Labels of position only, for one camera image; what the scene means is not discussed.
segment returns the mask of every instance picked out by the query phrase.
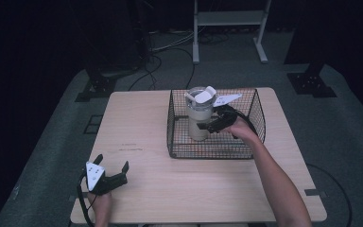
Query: white rack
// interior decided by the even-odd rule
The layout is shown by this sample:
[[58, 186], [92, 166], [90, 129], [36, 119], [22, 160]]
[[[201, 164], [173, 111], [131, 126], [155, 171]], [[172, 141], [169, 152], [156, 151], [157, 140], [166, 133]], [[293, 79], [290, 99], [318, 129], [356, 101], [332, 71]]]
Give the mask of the white rack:
[[264, 10], [252, 11], [208, 11], [199, 12], [198, 0], [194, 2], [194, 41], [193, 63], [199, 63], [199, 26], [249, 26], [259, 25], [258, 36], [254, 37], [254, 44], [262, 63], [268, 58], [261, 45], [271, 0], [267, 0]]

